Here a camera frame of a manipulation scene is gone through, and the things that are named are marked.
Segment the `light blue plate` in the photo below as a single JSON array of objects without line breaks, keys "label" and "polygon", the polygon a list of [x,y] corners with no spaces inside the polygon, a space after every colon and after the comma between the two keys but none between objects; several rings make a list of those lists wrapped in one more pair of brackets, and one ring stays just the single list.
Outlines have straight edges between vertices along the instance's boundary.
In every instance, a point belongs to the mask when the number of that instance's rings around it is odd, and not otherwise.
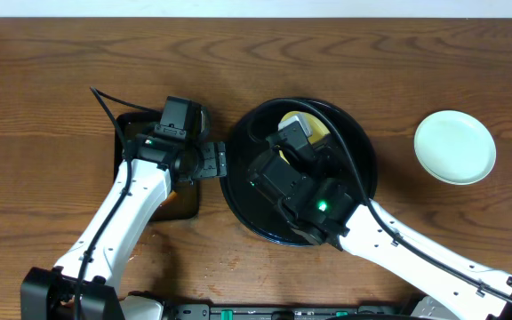
[{"label": "light blue plate", "polygon": [[497,150],[488,129],[457,110],[437,111],[417,127],[413,147],[421,166],[436,179],[453,185],[483,180],[493,169]]}]

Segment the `yellow plate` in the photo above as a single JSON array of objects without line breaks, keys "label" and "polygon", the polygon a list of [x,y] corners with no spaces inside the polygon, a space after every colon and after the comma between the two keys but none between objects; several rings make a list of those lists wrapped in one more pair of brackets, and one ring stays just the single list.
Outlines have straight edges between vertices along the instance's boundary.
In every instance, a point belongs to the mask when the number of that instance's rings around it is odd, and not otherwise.
[{"label": "yellow plate", "polygon": [[278,131],[280,141],[276,145],[280,147],[279,155],[286,163],[314,163],[318,159],[318,154],[314,150],[314,144],[330,134],[328,128],[316,116],[309,113],[305,114],[313,129],[313,134],[310,138],[307,138],[300,130],[283,129]]}]

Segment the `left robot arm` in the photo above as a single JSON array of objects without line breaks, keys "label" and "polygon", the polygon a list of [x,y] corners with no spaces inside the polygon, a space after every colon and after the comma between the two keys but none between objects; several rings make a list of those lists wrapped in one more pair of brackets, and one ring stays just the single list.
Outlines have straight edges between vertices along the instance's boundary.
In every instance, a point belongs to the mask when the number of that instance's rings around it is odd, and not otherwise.
[{"label": "left robot arm", "polygon": [[32,268],[20,287],[23,319],[161,319],[163,302],[119,299],[130,255],[176,184],[226,175],[224,145],[209,142],[206,107],[168,97],[158,122],[129,140],[115,128],[123,161],[88,227],[53,268]]}]

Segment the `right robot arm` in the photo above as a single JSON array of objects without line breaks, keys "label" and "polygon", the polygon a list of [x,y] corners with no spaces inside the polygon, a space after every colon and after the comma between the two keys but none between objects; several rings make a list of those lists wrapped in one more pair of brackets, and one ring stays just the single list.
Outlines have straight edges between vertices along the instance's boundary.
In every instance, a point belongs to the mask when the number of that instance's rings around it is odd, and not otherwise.
[{"label": "right robot arm", "polygon": [[512,275],[443,247],[385,211],[365,192],[340,132],[332,124],[326,131],[354,187],[331,175],[303,115],[281,121],[249,166],[248,182],[288,229],[312,245],[330,244],[387,269],[459,319],[512,319]]}]

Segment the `green orange sponge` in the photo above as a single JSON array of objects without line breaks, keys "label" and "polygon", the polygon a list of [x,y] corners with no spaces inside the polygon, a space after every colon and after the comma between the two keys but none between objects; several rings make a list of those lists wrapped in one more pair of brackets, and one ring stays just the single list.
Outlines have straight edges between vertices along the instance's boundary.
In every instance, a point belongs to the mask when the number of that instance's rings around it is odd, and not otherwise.
[{"label": "green orange sponge", "polygon": [[171,202],[171,200],[173,200],[175,197],[177,196],[177,194],[172,191],[167,197],[166,199],[162,202],[162,205],[167,205],[168,203]]}]

